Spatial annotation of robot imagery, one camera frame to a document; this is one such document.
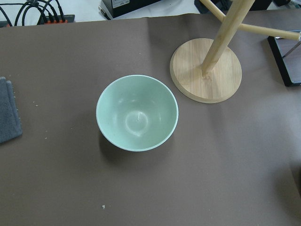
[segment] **round wooden base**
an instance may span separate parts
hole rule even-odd
[[[230,98],[241,82],[237,56],[226,48],[214,69],[202,75],[203,63],[212,39],[193,39],[182,44],[170,61],[170,73],[176,87],[187,97],[202,103],[218,103]]]

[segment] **power strip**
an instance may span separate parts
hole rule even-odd
[[[0,27],[9,27],[9,24],[7,21],[0,21]]]
[[[50,22],[49,20],[49,17],[47,16],[46,19],[47,19],[47,23],[46,24],[64,24],[64,23],[73,23],[74,22],[74,19],[75,19],[75,15],[64,15],[64,18],[65,18],[65,22],[62,21],[62,17],[60,15],[57,15],[57,17],[60,19],[60,22],[58,23],[55,19],[54,19],[54,22]],[[45,24],[44,23],[44,20],[41,19],[40,21],[40,24]]]

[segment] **bowl rim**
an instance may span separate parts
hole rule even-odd
[[[171,97],[173,98],[174,100],[174,104],[175,104],[175,108],[176,108],[176,119],[175,119],[175,122],[174,122],[174,126],[173,128],[171,129],[170,133],[162,140],[160,141],[158,144],[156,145],[153,145],[151,147],[147,147],[147,148],[128,148],[128,147],[124,147],[124,146],[121,146],[119,144],[116,144],[115,142],[113,142],[109,137],[107,137],[107,135],[105,134],[104,130],[102,129],[101,125],[100,125],[100,122],[99,122],[99,119],[98,119],[98,114],[97,112],[99,111],[100,109],[100,102],[101,102],[101,99],[103,98],[105,92],[112,86],[114,85],[115,83],[119,82],[120,80],[123,80],[123,79],[127,79],[129,77],[145,77],[145,78],[148,78],[148,79],[152,79],[156,82],[158,82],[160,85],[162,85],[170,94],[171,94]],[[143,151],[148,151],[148,150],[151,150],[151,149],[154,149],[158,146],[160,146],[161,144],[163,144],[164,142],[166,142],[170,136],[172,135],[172,133],[174,132],[177,124],[178,124],[178,119],[179,119],[179,107],[178,107],[178,103],[174,97],[174,94],[172,93],[172,91],[167,87],[167,85],[165,85],[163,82],[159,81],[158,79],[155,79],[153,77],[150,77],[148,75],[141,75],[141,74],[131,74],[131,75],[127,75],[127,76],[123,76],[121,78],[118,78],[116,79],[115,81],[111,82],[101,93],[101,95],[99,96],[98,98],[98,101],[97,101],[97,105],[96,105],[96,121],[97,121],[97,125],[101,131],[101,133],[103,134],[103,136],[110,142],[112,143],[113,145],[115,145],[116,147],[119,147],[123,150],[126,150],[126,151],[131,151],[131,152],[143,152]]]

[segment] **light green bowl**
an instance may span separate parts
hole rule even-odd
[[[178,122],[178,105],[170,89],[145,75],[112,82],[100,95],[96,119],[115,146],[141,152],[164,143]]]

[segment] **brown table surface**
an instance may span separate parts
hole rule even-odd
[[[277,10],[244,23],[300,21]],[[195,102],[171,80],[176,48],[219,26],[183,15],[0,29],[23,127],[0,145],[0,225],[301,225],[301,88],[284,86],[267,37],[234,36],[243,78],[227,101]],[[179,105],[174,134],[143,153],[110,144],[95,119],[103,89],[129,74],[161,80]]]

